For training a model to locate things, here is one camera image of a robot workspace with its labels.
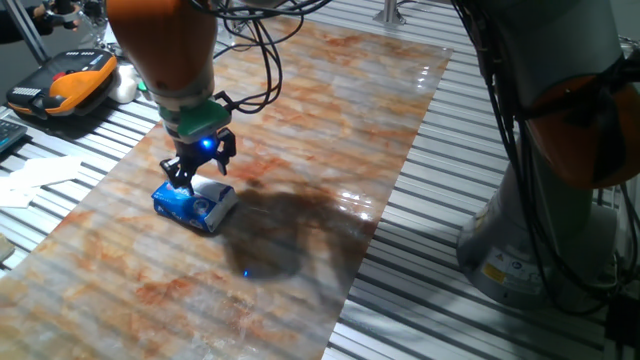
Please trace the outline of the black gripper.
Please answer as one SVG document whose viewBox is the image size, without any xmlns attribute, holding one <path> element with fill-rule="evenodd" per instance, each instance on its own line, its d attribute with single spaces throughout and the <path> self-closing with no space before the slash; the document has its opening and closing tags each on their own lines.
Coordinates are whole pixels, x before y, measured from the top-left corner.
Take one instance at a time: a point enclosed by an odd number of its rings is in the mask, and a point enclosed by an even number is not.
<svg viewBox="0 0 640 360">
<path fill-rule="evenodd" d="M 196 168 L 192 163 L 206 163 L 216 160 L 220 173 L 227 175 L 227 166 L 237 154 L 235 134 L 228 128 L 207 134 L 194 142 L 175 140 L 176 157 L 162 160 L 159 165 L 175 189 L 184 188 L 189 195 L 194 194 L 191 180 Z"/>
</svg>

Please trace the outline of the operator hand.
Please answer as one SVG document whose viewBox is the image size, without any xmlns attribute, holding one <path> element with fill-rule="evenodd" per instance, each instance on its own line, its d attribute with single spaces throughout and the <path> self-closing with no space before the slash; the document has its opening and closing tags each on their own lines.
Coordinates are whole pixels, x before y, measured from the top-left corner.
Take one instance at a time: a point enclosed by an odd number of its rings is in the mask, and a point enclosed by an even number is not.
<svg viewBox="0 0 640 360">
<path fill-rule="evenodd" d="M 72 1 L 44 0 L 35 8 L 32 18 L 52 27 L 76 30 L 80 23 L 80 10 Z"/>
</svg>

